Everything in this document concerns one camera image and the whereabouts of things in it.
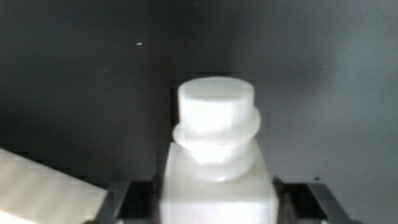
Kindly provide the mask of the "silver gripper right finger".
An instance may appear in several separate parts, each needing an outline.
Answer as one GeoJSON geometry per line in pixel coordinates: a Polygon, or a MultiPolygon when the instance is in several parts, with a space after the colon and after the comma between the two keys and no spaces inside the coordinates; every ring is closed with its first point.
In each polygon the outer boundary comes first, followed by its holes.
{"type": "Polygon", "coordinates": [[[326,185],[273,179],[278,198],[276,224],[362,224],[342,210],[326,185]]]}

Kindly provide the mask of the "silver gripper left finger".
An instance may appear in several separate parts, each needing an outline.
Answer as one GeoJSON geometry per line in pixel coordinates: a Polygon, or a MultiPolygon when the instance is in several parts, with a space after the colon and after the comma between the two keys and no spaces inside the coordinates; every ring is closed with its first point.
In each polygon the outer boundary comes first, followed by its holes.
{"type": "Polygon", "coordinates": [[[86,224],[157,224],[155,202],[152,181],[111,183],[97,215],[86,224]]]}

